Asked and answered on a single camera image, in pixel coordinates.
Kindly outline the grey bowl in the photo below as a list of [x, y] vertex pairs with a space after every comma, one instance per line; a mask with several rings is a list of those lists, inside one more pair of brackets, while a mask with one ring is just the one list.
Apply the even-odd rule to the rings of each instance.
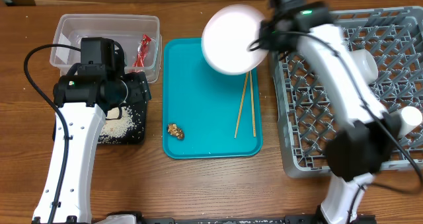
[[379, 70], [369, 51], [366, 49], [355, 50], [350, 52], [350, 55], [367, 84], [374, 82], [378, 78]]

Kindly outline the white cup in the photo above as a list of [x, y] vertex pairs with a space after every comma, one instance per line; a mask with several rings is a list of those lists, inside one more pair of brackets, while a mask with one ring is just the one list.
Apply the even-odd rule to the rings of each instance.
[[399, 138], [406, 136], [422, 123], [422, 113], [415, 107], [406, 106], [396, 111], [396, 114], [401, 119]]

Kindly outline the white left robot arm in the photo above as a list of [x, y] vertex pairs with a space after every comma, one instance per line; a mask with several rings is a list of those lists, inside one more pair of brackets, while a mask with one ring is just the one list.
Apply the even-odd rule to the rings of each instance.
[[96, 148], [108, 112], [125, 107], [134, 128], [125, 143], [143, 143], [151, 93], [145, 73], [126, 73], [122, 46], [107, 38], [84, 38], [78, 48], [81, 61], [71, 66], [48, 96], [28, 82], [54, 109], [54, 148], [43, 194], [33, 223], [90, 223], [91, 180]]

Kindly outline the white round plate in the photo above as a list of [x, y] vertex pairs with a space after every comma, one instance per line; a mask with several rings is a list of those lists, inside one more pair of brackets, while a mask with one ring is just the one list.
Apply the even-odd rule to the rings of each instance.
[[202, 53], [207, 63], [225, 75], [240, 75], [257, 67], [267, 50], [250, 51], [258, 39], [264, 15], [249, 5], [230, 5], [209, 20], [202, 33]]

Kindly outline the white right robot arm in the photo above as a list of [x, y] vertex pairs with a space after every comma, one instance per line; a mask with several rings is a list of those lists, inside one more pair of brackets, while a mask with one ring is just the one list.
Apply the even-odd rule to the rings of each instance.
[[261, 22], [252, 49], [299, 52], [328, 94], [340, 131], [323, 151], [331, 170], [328, 194], [313, 215], [286, 217], [288, 223], [374, 223], [358, 206], [399, 139], [422, 123], [419, 109], [388, 112], [369, 84], [377, 77], [371, 56], [358, 57], [344, 45], [326, 4], [270, 0], [274, 15]]

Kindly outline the brown food scrap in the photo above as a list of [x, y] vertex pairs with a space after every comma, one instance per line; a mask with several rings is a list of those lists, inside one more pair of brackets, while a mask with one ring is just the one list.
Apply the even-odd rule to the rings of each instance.
[[169, 135], [177, 138], [178, 140], [184, 139], [184, 132], [181, 128], [179, 128], [176, 124], [168, 124], [167, 132]]

